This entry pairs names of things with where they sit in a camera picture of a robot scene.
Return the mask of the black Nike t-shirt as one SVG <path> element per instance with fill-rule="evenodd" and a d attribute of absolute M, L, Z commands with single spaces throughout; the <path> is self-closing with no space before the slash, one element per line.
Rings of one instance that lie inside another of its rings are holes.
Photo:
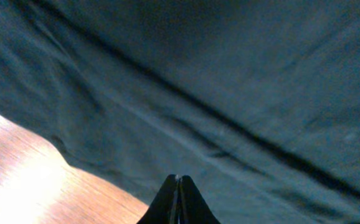
<path fill-rule="evenodd" d="M 360 223 L 360 1 L 0 1 L 0 115 L 144 203 Z"/>

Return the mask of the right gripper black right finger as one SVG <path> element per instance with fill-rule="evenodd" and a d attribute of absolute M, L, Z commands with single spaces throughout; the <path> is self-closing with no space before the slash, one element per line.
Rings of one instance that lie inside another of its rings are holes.
<path fill-rule="evenodd" d="M 179 192 L 181 224 L 220 224 L 190 176 L 181 177 Z"/>

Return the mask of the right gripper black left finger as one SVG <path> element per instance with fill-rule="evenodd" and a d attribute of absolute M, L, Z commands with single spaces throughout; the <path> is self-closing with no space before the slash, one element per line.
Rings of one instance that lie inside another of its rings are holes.
<path fill-rule="evenodd" d="M 137 224 L 178 224 L 179 176 L 168 175 Z"/>

